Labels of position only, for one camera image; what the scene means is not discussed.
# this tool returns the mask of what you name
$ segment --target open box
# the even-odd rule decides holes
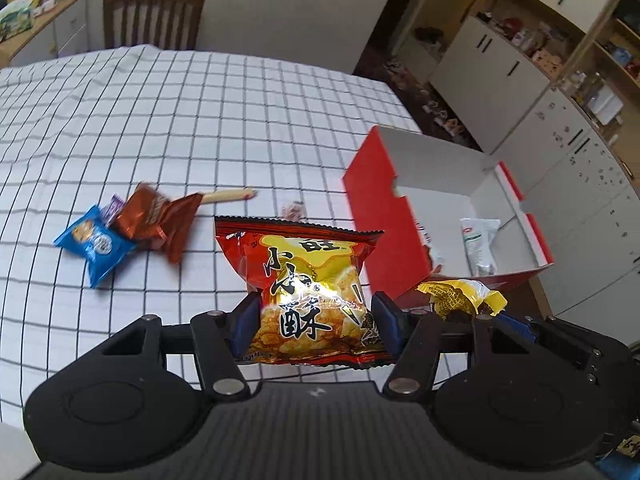
[[[473,278],[493,290],[519,285],[553,263],[535,219],[521,209],[522,194],[507,168],[484,153],[375,126],[343,181],[356,228],[385,231],[367,259],[371,288],[403,308],[424,304],[424,295],[414,291],[420,282],[472,279],[462,218],[501,220],[491,245],[498,274]],[[431,259],[416,221],[444,259],[438,276],[430,276]]]

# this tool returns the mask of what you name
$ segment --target metal screw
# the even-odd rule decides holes
[[[238,379],[220,379],[213,383],[213,391],[220,395],[235,395],[244,390],[244,383]]]
[[[420,389],[420,383],[408,377],[398,377],[389,383],[389,389],[396,394],[414,394]]]

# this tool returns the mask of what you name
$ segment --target snack bag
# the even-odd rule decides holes
[[[118,236],[102,223],[97,205],[73,222],[53,243],[87,260],[91,288],[119,264],[135,244]]]
[[[126,239],[143,248],[162,251],[172,264],[178,264],[201,201],[199,193],[169,200],[140,183],[116,216],[113,227]]]
[[[490,247],[500,228],[500,220],[463,218],[460,223],[471,275],[493,276],[496,273],[496,265]]]
[[[244,361],[353,366],[388,359],[358,278],[381,234],[217,217],[226,259],[262,291],[260,328]]]
[[[492,316],[496,316],[507,306],[507,300],[500,292],[489,290],[476,280],[425,282],[418,285],[417,289],[431,294],[431,299],[434,300],[433,311],[444,320],[452,310],[463,310],[472,316],[479,314],[478,308],[482,303],[488,305]]]
[[[116,219],[116,216],[119,215],[120,211],[122,211],[123,207],[124,200],[117,195],[113,195],[111,197],[109,205],[106,205],[102,209],[100,209],[100,214],[102,215],[102,223],[107,227],[111,227],[111,224]]]

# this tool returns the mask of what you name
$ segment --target brown candy wrapper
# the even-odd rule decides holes
[[[172,264],[178,264],[201,201],[199,193],[169,200],[147,184],[138,184],[112,227],[142,248],[162,251]]]

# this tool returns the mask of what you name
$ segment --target blue snack packet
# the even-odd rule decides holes
[[[91,288],[136,246],[104,225],[97,205],[67,227],[53,243],[87,260]]]

